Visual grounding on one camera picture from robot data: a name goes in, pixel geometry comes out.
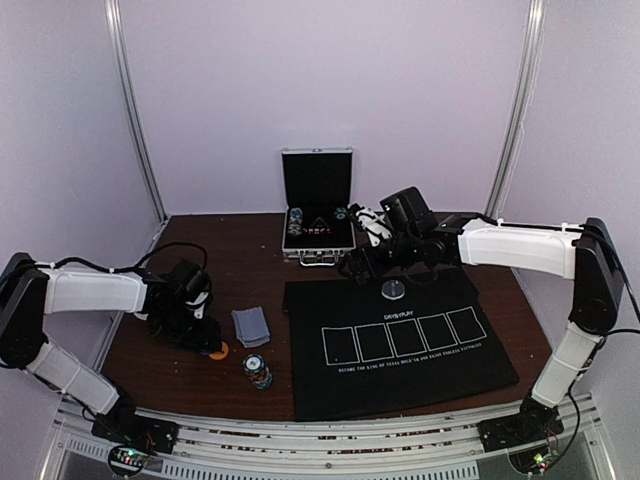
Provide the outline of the orange big blind button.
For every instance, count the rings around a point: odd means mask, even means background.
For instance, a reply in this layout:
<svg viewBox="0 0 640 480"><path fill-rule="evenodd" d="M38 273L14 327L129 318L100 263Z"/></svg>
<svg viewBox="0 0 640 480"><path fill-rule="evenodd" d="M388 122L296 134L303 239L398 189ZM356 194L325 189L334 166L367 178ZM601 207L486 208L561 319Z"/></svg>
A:
<svg viewBox="0 0 640 480"><path fill-rule="evenodd" d="M214 361L224 360L229 354L229 346L226 342L222 341L218 350L208 354L208 357Z"/></svg>

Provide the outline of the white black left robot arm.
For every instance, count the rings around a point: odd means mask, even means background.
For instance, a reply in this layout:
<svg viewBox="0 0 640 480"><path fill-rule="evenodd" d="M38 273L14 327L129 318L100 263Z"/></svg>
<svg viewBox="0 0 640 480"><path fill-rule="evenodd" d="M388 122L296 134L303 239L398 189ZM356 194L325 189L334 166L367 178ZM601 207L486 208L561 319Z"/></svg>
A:
<svg viewBox="0 0 640 480"><path fill-rule="evenodd" d="M103 267L84 258L39 263L16 253L1 275L1 366L33 375L76 400L96 425L123 444L144 433L131 397L44 332L44 318L64 312L122 312L148 322L180 348L223 357L218 322L208 315L212 281L205 261L182 259L156 274L145 260Z"/></svg>

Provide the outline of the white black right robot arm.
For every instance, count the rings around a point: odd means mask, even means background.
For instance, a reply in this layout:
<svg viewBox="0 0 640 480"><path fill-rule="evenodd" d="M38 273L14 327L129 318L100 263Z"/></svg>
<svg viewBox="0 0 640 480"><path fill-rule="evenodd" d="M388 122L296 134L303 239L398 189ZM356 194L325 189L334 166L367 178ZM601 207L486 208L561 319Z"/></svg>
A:
<svg viewBox="0 0 640 480"><path fill-rule="evenodd" d="M429 269L440 264L502 266L572 281L569 324L512 423L519 440L535 440L618 320L628 280L606 225L593 217L582 224L526 225L477 212L439 221L415 186L380 205L380 214L358 204L348 209L368 242L346 253L338 271L359 284L416 263Z"/></svg>

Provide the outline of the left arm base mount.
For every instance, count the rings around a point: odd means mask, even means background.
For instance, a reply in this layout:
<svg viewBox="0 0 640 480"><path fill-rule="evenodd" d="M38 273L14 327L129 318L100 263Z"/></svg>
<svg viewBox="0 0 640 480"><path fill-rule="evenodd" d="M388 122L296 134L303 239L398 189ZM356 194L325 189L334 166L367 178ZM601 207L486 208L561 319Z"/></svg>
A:
<svg viewBox="0 0 640 480"><path fill-rule="evenodd" d="M135 415L132 422L116 424L97 415L93 436L114 443L107 454L107 466L117 476L131 478L140 474L159 454L171 454L179 426L175 422Z"/></svg>

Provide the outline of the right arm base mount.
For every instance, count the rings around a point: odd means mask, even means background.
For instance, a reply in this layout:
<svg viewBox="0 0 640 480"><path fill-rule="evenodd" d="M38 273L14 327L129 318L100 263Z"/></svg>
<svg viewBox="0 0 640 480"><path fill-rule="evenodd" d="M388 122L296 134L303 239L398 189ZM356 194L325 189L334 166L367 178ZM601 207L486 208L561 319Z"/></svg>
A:
<svg viewBox="0 0 640 480"><path fill-rule="evenodd" d="M564 432L559 417L544 423L529 414L483 420L477 428L486 453L507 450L514 470L529 476L549 469L559 456L559 435Z"/></svg>

